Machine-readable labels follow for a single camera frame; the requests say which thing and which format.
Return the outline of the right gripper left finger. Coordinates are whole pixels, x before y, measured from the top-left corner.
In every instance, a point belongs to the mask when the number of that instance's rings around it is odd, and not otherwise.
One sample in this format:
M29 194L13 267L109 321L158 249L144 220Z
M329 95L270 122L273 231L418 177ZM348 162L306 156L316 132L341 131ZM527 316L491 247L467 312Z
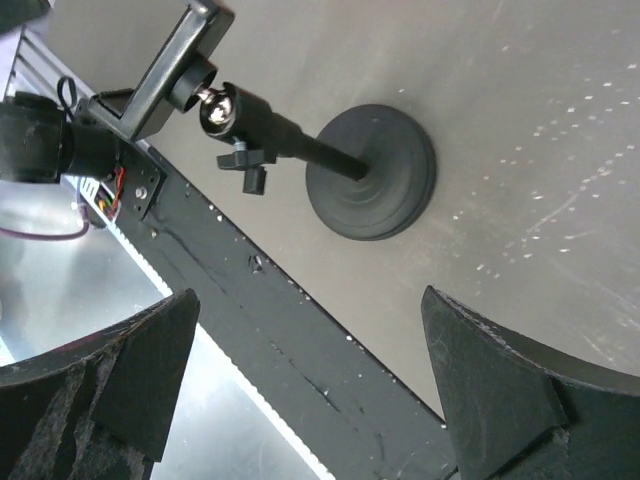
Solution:
M2 478L150 478L164 455L199 312L186 289L3 366Z

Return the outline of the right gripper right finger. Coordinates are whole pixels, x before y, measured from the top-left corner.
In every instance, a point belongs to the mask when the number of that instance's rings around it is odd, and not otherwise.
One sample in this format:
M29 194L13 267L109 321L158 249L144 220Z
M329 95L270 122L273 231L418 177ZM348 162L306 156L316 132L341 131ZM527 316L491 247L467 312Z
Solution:
M500 326L432 286L421 314L461 478L638 478L638 377Z

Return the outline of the black phone stand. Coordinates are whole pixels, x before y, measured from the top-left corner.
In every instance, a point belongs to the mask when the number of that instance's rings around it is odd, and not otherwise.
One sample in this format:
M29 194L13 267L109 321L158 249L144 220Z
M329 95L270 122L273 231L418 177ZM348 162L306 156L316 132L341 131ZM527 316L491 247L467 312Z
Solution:
M395 236L424 212L435 189L433 143L410 115L387 105L350 108L313 138L263 98L225 82L209 57L234 21L226 5L190 1L133 89L101 92L88 112L120 138L157 133L173 112L199 109L210 138L232 146L217 157L223 171L243 173L243 191L261 195L267 168L280 158L306 162L305 184L321 222L351 240Z

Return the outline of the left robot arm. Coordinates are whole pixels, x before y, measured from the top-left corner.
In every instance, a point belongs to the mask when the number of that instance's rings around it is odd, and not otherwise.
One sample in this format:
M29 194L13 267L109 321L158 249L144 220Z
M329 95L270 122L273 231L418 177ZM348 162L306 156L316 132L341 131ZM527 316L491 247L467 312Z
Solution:
M93 120L75 81L61 77L55 100L17 91L1 102L1 179L18 183L77 181L76 191L114 221L121 210L142 219L166 178L143 149Z

